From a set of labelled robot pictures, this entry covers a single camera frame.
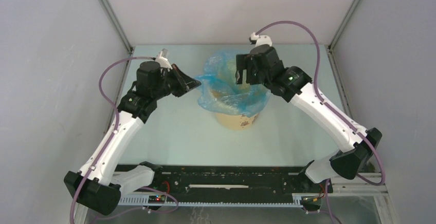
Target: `light blue tabletop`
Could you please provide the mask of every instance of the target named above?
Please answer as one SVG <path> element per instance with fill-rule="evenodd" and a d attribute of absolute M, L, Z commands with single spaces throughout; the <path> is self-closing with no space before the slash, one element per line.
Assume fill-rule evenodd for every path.
<path fill-rule="evenodd" d="M 313 78 L 316 64 L 314 45 L 274 45 L 285 67 L 298 66 Z M 134 56 L 156 56 L 169 51 L 187 75 L 202 74 L 204 62 L 221 49 L 249 52 L 252 45 L 146 45 L 136 46 Z M 340 97 L 325 47 L 321 48 L 319 88 L 339 108 Z M 122 95 L 136 80 L 141 60 L 130 64 Z M 303 111 L 271 96 L 259 118 L 247 130 L 221 126 L 213 113 L 197 104 L 199 90 L 181 98 L 168 96 L 158 101 L 144 127 L 133 138 L 119 163 L 149 161 L 154 164 L 303 166 L 338 149 L 333 139 Z"/>

